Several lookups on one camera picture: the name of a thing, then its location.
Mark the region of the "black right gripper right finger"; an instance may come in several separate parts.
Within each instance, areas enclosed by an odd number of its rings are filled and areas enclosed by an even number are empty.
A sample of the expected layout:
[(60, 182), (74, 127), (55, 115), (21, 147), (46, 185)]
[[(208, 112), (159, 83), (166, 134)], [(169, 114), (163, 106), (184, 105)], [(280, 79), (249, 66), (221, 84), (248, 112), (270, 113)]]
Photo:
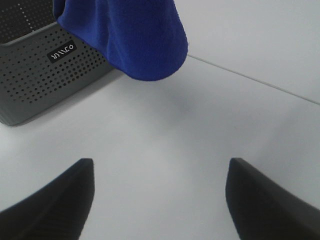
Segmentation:
[(241, 240), (318, 240), (320, 211), (242, 158), (229, 162), (226, 204)]

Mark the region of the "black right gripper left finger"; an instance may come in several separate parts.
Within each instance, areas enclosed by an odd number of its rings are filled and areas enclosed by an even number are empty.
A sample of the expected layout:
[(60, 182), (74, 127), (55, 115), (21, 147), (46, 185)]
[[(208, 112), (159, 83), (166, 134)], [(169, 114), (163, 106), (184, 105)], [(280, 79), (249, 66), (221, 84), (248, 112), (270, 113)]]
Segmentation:
[(95, 195), (94, 162), (82, 158), (0, 213), (2, 240), (77, 240)]

